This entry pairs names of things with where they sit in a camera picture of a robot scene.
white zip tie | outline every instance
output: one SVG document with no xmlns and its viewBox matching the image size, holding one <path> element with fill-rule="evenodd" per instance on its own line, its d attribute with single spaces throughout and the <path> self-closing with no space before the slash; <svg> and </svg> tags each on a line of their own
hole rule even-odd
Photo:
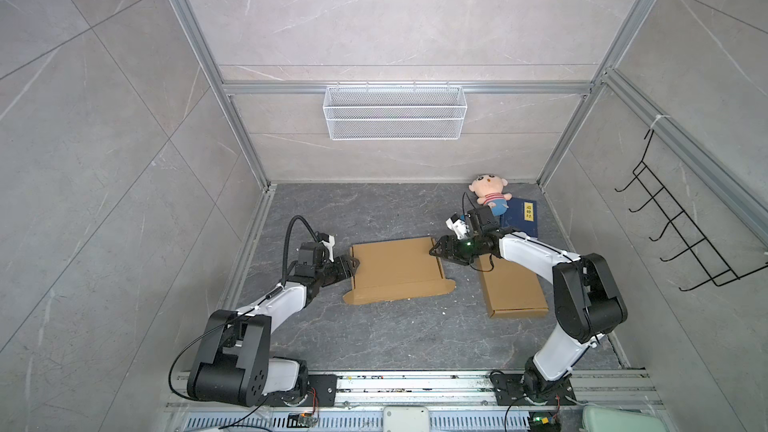
<svg viewBox="0 0 768 432">
<path fill-rule="evenodd" d="M 672 116 L 663 116 L 663 115 L 661 115 L 661 114 L 656 114 L 656 119 L 654 119 L 654 120 L 653 120 L 653 121 L 650 123 L 650 128 L 651 128 L 651 129 L 653 129 L 653 128 L 654 128 L 654 126 L 656 125 L 656 122 L 658 122 L 658 121 L 659 121 L 659 119 L 660 119 L 660 118 L 662 118 L 662 117 L 667 117 L 668 119 L 671 119 L 671 118 L 672 118 Z"/>
</svg>

cardboard box flap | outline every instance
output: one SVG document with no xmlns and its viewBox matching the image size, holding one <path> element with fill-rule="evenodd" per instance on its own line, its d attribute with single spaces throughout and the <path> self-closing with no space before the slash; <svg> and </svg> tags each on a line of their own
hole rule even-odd
<svg viewBox="0 0 768 432">
<path fill-rule="evenodd" d="M 344 302 L 360 305 L 452 292 L 456 283 L 446 279 L 440 261 L 429 254 L 433 245 L 430 237 L 353 245 L 350 254 L 360 266 Z"/>
<path fill-rule="evenodd" d="M 480 281 L 490 317 L 543 317 L 549 311 L 538 276 L 520 264 L 488 255 L 478 261 Z"/>
</svg>

striped shirt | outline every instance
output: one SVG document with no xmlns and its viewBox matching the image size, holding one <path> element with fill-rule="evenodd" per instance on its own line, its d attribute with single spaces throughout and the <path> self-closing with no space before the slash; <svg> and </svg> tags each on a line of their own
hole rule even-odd
<svg viewBox="0 0 768 432">
<path fill-rule="evenodd" d="M 487 204 L 488 202 L 490 202 L 492 200 L 498 200 L 498 199 L 506 200 L 504 198 L 504 194 L 498 194 L 498 193 L 488 194 L 487 196 L 485 196 L 485 199 L 484 199 L 485 201 L 484 201 L 483 205 Z"/>
</svg>

yellow label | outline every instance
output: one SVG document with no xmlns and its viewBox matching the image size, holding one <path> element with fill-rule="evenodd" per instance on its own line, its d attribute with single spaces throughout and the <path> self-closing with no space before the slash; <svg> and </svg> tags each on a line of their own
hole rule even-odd
<svg viewBox="0 0 768 432">
<path fill-rule="evenodd" d="M 533 222 L 533 203 L 532 202 L 524 202 L 523 203 L 524 210 L 525 210 L 525 216 L 524 219 L 528 222 Z"/>
</svg>

plush doll head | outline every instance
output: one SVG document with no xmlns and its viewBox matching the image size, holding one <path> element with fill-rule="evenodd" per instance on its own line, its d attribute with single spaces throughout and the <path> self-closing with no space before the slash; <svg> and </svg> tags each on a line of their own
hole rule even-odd
<svg viewBox="0 0 768 432">
<path fill-rule="evenodd" d="M 469 185 L 469 190 L 477 194 L 477 197 L 485 197 L 494 193 L 502 193 L 504 186 L 507 184 L 508 182 L 506 178 L 485 174 L 484 176 L 478 176 L 472 184 Z"/>
</svg>

